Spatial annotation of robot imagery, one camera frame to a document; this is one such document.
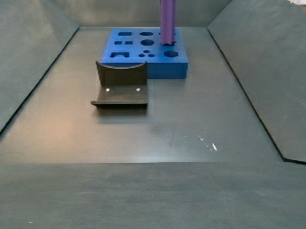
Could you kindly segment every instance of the blue foam block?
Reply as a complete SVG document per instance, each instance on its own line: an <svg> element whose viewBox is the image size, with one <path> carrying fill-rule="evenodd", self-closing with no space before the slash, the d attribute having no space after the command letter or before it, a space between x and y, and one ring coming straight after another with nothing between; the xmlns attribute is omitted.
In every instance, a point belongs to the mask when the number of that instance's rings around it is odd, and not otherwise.
<svg viewBox="0 0 306 229"><path fill-rule="evenodd" d="M114 29L101 63L114 67L131 67L149 63L149 78L185 79L187 54L179 30L175 45L161 44L159 29Z"/></svg>

